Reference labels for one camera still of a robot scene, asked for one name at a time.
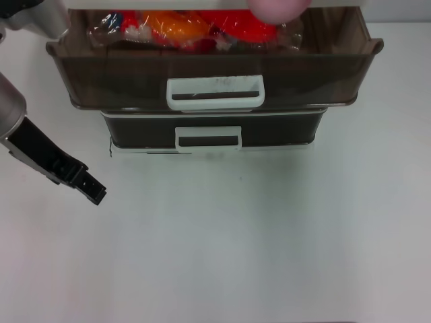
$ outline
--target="orange object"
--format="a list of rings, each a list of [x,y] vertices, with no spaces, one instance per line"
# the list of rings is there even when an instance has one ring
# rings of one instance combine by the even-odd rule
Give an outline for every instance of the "orange object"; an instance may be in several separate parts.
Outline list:
[[[175,43],[194,42],[209,34],[209,24],[196,11],[144,11],[142,18],[159,36]]]

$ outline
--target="plastic drawer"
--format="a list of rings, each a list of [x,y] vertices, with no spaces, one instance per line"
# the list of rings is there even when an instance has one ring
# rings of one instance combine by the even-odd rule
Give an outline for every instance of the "plastic drawer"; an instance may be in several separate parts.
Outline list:
[[[217,151],[220,147],[238,150],[237,145],[243,149],[308,144],[314,140],[325,111],[326,108],[269,114],[102,114],[112,142],[119,148],[192,152]],[[179,129],[191,135],[182,135]],[[178,144],[186,149],[178,149]]]
[[[343,106],[355,101],[381,39],[371,39],[359,7],[308,9],[301,17],[299,52],[217,52],[194,55],[175,50],[117,44],[93,49],[88,24],[106,11],[71,10],[72,29],[49,42],[74,106],[111,111],[170,111],[169,79],[262,75],[265,99],[256,110],[299,106]]]

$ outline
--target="open drawer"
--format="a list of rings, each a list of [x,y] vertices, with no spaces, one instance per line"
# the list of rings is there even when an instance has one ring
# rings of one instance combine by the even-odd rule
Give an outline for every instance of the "open drawer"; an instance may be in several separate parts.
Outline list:
[[[181,79],[183,84],[188,82],[185,79],[238,76],[260,80],[249,88],[249,92],[258,92],[254,97],[259,100],[242,105],[243,97],[233,98],[233,104],[219,105],[221,109],[289,110],[348,105],[355,101],[374,56],[383,48],[381,39],[371,39],[368,34],[359,7],[326,7],[310,8],[302,15],[304,36],[298,52],[195,55],[127,45],[93,49],[87,28],[92,20],[107,12],[71,10],[69,34],[46,46],[77,108],[168,112],[172,108],[168,101],[175,93],[168,86],[169,80]],[[174,110],[193,110],[192,100],[191,104],[182,103]],[[212,109],[217,104],[208,106]]]

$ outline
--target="toy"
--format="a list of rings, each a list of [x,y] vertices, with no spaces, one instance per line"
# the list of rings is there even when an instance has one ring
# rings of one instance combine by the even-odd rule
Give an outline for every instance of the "toy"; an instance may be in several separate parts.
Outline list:
[[[264,43],[277,38],[277,27],[259,21],[249,10],[203,10],[209,24],[244,42]]]
[[[139,22],[134,17],[125,17],[121,24],[121,32],[125,32],[126,29],[130,27],[139,29]]]
[[[160,38],[175,46],[205,38],[210,26],[196,11],[144,11],[142,21]]]

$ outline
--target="pink object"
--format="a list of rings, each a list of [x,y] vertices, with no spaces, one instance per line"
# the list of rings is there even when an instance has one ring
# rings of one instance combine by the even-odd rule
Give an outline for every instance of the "pink object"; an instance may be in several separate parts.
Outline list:
[[[267,24],[284,24],[299,17],[311,0],[247,0],[253,14]]]

